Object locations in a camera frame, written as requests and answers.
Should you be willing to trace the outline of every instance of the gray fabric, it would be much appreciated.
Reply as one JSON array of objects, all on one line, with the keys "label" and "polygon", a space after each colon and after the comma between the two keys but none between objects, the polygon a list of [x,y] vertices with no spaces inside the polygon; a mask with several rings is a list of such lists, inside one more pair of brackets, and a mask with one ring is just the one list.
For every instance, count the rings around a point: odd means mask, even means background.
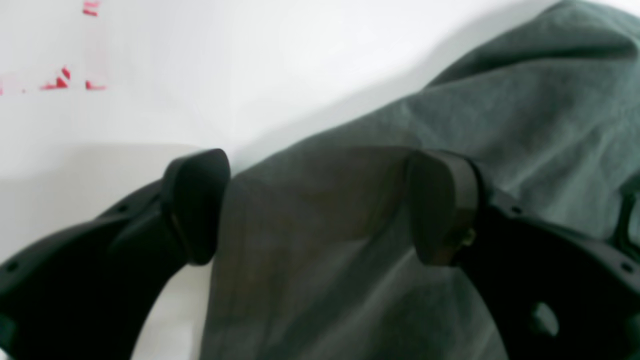
[{"label": "gray fabric", "polygon": [[479,159],[544,219],[604,238],[640,170],[639,38],[630,15],[561,3],[420,92],[239,174],[201,358],[506,358],[464,274],[416,258],[407,149]]}]

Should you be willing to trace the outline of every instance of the screw hole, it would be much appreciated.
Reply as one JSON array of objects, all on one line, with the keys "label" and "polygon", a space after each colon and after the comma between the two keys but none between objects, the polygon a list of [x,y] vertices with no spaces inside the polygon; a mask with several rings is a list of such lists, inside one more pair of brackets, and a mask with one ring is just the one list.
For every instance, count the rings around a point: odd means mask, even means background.
[{"label": "screw hole", "polygon": [[633,266],[631,266],[631,265],[630,265],[630,264],[628,264],[628,263],[622,263],[622,270],[624,270],[624,271],[626,271],[626,272],[628,272],[628,273],[630,273],[630,274],[631,274],[632,272],[634,272],[634,268],[633,268]]},{"label": "screw hole", "polygon": [[18,263],[10,263],[9,266],[6,267],[7,272],[14,272],[18,270]]}]

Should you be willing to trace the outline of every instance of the red paint mark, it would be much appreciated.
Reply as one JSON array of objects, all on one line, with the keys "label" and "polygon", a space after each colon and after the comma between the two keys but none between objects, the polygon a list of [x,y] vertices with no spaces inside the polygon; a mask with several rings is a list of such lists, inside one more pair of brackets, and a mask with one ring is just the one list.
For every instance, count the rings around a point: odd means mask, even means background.
[{"label": "red paint mark", "polygon": [[107,88],[106,86],[95,86],[94,84],[91,84],[91,81],[85,82],[84,86],[87,90],[104,90]]},{"label": "red paint mark", "polygon": [[40,87],[41,90],[54,90],[54,89],[65,89],[65,88],[68,88],[68,86],[67,86],[67,83],[64,80],[62,80],[62,78],[56,79],[55,85],[51,85],[48,83],[45,86]]},{"label": "red paint mark", "polygon": [[100,6],[100,1],[85,1],[82,13],[85,15],[98,16],[98,6]]}]

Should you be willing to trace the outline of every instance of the white surface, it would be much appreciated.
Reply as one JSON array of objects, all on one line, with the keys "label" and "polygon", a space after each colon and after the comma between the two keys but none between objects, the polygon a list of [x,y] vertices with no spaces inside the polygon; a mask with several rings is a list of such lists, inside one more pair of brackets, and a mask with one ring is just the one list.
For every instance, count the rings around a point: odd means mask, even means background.
[{"label": "white surface", "polygon": [[[82,1],[0,0],[0,74],[81,71],[91,46],[109,70],[104,92],[0,97],[0,259],[95,216],[178,155],[222,147],[235,173],[416,91],[555,2],[105,0],[96,28]],[[198,357],[210,267],[170,281],[134,359]]]}]

